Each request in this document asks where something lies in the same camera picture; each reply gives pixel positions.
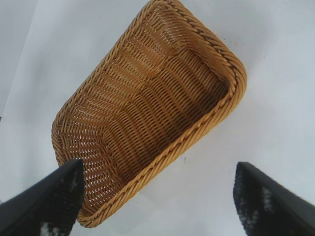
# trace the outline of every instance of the white surface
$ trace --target white surface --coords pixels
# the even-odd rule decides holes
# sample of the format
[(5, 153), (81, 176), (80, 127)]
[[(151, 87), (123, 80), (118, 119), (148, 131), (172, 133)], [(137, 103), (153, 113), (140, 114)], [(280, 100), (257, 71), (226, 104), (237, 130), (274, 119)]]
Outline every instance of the white surface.
[(37, 0), (0, 0), (0, 117), (29, 32)]
[[(0, 197), (56, 167), (50, 129), (146, 0), (39, 0), (0, 122)], [(232, 199), (250, 161), (315, 204), (315, 1), (183, 0), (242, 60), (235, 112), (95, 229), (76, 236), (244, 236)]]

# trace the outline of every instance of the basket bottom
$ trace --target basket bottom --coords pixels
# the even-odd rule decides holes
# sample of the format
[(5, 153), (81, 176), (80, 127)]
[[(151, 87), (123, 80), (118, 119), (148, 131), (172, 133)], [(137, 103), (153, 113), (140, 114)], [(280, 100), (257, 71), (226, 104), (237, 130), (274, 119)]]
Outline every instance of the basket bottom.
[(182, 49), (169, 57), (103, 129), (120, 182), (117, 190), (210, 112), (227, 91), (227, 84), (193, 51)]

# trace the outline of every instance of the tan wicker weave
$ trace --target tan wicker weave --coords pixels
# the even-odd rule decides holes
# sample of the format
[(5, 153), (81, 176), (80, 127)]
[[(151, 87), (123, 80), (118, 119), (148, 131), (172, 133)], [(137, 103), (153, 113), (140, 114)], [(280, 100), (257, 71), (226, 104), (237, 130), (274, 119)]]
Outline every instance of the tan wicker weave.
[(53, 123), (58, 164), (84, 163), (79, 222), (95, 227), (115, 213), (245, 88), (242, 63), (179, 1), (150, 1)]

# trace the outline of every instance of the rectangular wicker basket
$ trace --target rectangular wicker basket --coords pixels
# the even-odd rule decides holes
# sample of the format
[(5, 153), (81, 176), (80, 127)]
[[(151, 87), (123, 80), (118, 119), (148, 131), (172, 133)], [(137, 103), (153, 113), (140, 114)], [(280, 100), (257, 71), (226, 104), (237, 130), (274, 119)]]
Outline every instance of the rectangular wicker basket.
[(226, 118), (242, 63), (177, 0), (152, 0), (52, 126), (59, 165), (82, 159), (78, 220), (96, 227)]

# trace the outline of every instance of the basket rim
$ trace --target basket rim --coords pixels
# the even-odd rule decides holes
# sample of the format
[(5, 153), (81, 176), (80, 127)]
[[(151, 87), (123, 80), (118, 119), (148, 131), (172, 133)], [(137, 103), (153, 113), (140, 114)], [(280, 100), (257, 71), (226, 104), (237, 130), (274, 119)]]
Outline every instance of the basket rim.
[(128, 182), (118, 193), (115, 194), (113, 198), (103, 204), (92, 215), (85, 215), (82, 210), (79, 212), (78, 221), (82, 226), (87, 228), (96, 227), (114, 214), (159, 172), (176, 160), (181, 153), (186, 151), (203, 135), (208, 133), (211, 128), (225, 119), (238, 105), (246, 89), (247, 76), (242, 63), (209, 29), (196, 19), (196, 17), (194, 17), (188, 9), (186, 9), (178, 0), (150, 0), (138, 13), (120, 39), (115, 43), (111, 51), (102, 59), (94, 71), (57, 113), (52, 125), (52, 144), (59, 166), (66, 162), (61, 155), (62, 143), (58, 130), (59, 124), (63, 122), (65, 115), (71, 110), (71, 106), (82, 99), (80, 95), (88, 88), (89, 82), (95, 77), (98, 77), (98, 75), (104, 70), (104, 67), (111, 63), (111, 61), (120, 52), (121, 46), (124, 42), (128, 40), (129, 37), (141, 26), (144, 18), (160, 4), (167, 4), (168, 6), (173, 7), (183, 17), (189, 19), (188, 23), (191, 25), (191, 30), (201, 35), (207, 45), (215, 48), (220, 57), (220, 62), (224, 67), (226, 67), (232, 80), (228, 80), (227, 94), (209, 113), (205, 114), (180, 137), (178, 137), (176, 141), (171, 143), (161, 154), (155, 157), (155, 159), (146, 168)]

